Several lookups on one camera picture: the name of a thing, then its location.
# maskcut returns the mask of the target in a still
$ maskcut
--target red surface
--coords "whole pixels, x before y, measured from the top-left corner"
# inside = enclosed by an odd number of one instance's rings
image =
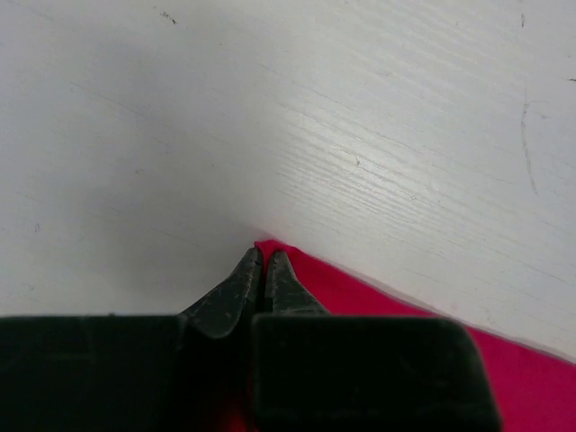
[[[306,255],[268,240],[256,245],[265,263],[286,251],[300,282],[332,313],[431,316]],[[469,328],[481,351],[505,432],[576,431],[576,365]]]

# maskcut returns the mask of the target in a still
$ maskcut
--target white painted wood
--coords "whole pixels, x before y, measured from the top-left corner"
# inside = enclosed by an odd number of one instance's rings
[[[0,313],[178,311],[273,236],[576,356],[574,23],[0,0]]]

